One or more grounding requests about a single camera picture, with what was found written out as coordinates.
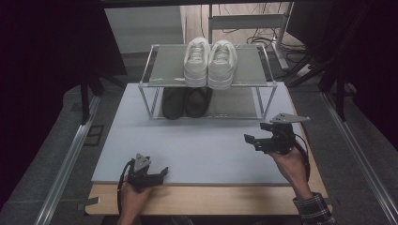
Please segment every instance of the white sneaker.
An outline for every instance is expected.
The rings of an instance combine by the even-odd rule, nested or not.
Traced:
[[[208,62],[208,86],[216,90],[228,89],[237,68],[237,51],[234,45],[228,40],[217,41],[213,45]]]
[[[206,86],[209,53],[210,45],[204,37],[197,37],[188,44],[184,57],[184,77],[187,86]]]

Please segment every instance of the hand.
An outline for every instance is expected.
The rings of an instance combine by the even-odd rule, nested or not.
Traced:
[[[133,223],[144,208],[151,190],[152,188],[147,187],[141,193],[136,192],[134,187],[127,182],[127,176],[125,176],[124,183],[121,188],[122,213],[117,225],[130,225]]]
[[[304,159],[296,147],[293,147],[286,155],[275,152],[268,154],[273,157],[279,171],[293,187],[298,199],[307,200],[314,196],[305,176]]]

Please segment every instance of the floor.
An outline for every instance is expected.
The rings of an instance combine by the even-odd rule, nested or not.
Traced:
[[[229,6],[225,7],[229,9],[228,11],[233,11]],[[248,8],[256,10],[255,7],[256,5],[253,5]],[[268,7],[278,9],[279,4]],[[197,30],[195,32],[192,32],[192,35],[187,38],[200,36]],[[231,37],[234,34],[237,33],[222,33],[220,35]],[[288,39],[288,35],[286,35],[286,40],[283,37],[283,41],[288,41]],[[268,49],[268,51],[275,77],[281,77],[279,81],[295,79],[296,77],[283,76],[285,72],[278,67],[275,54],[272,53],[272,49]],[[296,61],[301,56],[297,54],[292,57]],[[127,83],[138,82],[144,69],[145,56],[126,54],[123,57],[128,76],[117,76],[117,78]],[[288,63],[291,67],[294,65],[291,61]],[[322,74],[319,74],[295,88],[289,88],[289,92],[298,114],[310,116],[312,119],[311,123],[306,123],[304,126],[333,205],[333,215],[340,224],[393,224],[386,217],[375,192],[371,189],[370,182],[365,178],[355,153],[351,151],[349,142],[345,140],[338,123],[329,110],[324,95],[317,90],[316,85],[321,76]],[[46,220],[47,224],[97,225],[105,223],[104,217],[87,215],[84,212],[84,205],[88,203],[87,196],[91,189],[91,176],[123,95],[123,89],[106,80],[101,80],[101,82],[105,87],[105,93],[100,97],[91,129],[84,139],[80,153],[70,171],[70,176],[67,176],[65,188],[60,190],[59,202],[55,204],[52,213],[49,214],[50,218]],[[333,99],[333,91],[326,95]],[[344,108],[347,119],[344,124],[349,127],[379,181],[397,203],[398,152],[359,111],[353,103],[352,97],[344,99]],[[65,94],[64,108],[37,157],[1,211],[0,224],[35,223],[43,203],[46,203],[46,198],[52,189],[58,171],[63,165],[64,158],[68,156],[68,151],[73,145],[81,119],[80,87],[77,86]]]

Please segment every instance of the dark background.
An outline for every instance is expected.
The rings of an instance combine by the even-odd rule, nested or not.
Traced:
[[[96,78],[96,70],[126,74],[103,8],[86,3],[0,2],[1,206],[51,130],[65,92],[78,85],[83,74]],[[356,3],[336,0],[325,7],[330,16],[324,25],[311,20],[304,23],[308,26],[302,25],[301,32],[310,27],[320,36],[312,34],[315,39],[311,41],[301,37],[304,43],[328,41],[327,48],[317,52],[319,60],[328,58],[339,44],[341,27]],[[398,117],[393,110],[398,104],[394,90],[398,83],[397,9],[396,1],[372,4],[344,53],[343,68],[358,90],[354,99],[359,108],[398,149],[394,132]]]

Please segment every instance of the plaid sleeve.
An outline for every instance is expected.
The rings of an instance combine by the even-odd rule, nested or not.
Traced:
[[[295,198],[293,203],[297,207],[301,220],[305,225],[337,224],[320,193],[315,192],[314,197],[309,200],[298,200]]]

